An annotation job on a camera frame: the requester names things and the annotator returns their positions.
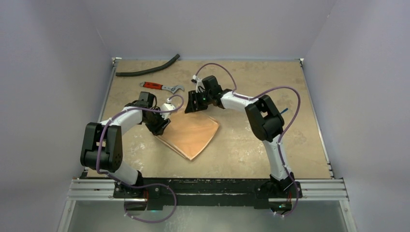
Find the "peach cloth napkin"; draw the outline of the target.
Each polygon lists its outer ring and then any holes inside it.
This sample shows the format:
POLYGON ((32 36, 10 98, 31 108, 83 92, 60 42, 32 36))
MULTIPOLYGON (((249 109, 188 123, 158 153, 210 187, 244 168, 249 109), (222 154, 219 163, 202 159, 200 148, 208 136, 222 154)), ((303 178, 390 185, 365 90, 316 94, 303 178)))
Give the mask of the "peach cloth napkin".
POLYGON ((202 112, 181 111, 171 114, 170 120, 157 139, 187 160, 195 159, 207 147, 220 126, 217 120, 202 112))

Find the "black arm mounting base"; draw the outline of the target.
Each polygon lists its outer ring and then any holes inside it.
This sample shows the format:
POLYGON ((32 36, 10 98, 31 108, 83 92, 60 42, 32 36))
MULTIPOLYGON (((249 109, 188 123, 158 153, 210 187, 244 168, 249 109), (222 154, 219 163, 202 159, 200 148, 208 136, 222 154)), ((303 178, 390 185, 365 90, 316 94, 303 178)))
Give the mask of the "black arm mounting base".
POLYGON ((144 186, 131 188, 115 182, 114 198, 141 200, 148 210, 164 206, 247 206, 290 211, 301 198, 300 182, 279 191, 270 178, 165 178, 144 177, 144 186))

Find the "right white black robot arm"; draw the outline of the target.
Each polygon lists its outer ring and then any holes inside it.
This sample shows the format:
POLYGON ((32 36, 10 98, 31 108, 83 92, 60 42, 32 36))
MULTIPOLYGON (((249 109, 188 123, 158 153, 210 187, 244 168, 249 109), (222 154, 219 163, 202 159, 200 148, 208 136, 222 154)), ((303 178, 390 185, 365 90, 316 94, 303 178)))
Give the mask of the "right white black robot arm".
POLYGON ((222 89, 213 75, 204 79, 194 75, 191 81, 195 84, 195 90, 188 92, 185 113, 206 110, 209 105, 245 113, 251 131, 266 149, 272 192, 279 197, 288 193, 294 176, 287 166, 285 152, 280 148, 284 119, 271 98, 267 95, 251 98, 236 94, 231 89, 222 89))

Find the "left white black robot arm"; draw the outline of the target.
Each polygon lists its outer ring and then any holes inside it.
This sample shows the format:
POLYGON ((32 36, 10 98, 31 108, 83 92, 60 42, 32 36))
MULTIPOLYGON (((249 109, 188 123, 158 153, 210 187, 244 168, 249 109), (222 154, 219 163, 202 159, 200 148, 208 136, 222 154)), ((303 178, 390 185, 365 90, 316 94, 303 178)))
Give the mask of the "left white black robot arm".
POLYGON ((141 92, 137 100, 126 104, 113 117, 86 125, 80 154, 81 165, 118 181, 131 197, 140 197, 144 193, 143 177, 140 171, 124 161, 122 137, 131 128, 141 124, 153 135, 163 135, 171 122, 169 116, 174 111, 176 107, 170 99, 158 106, 154 94, 141 92))

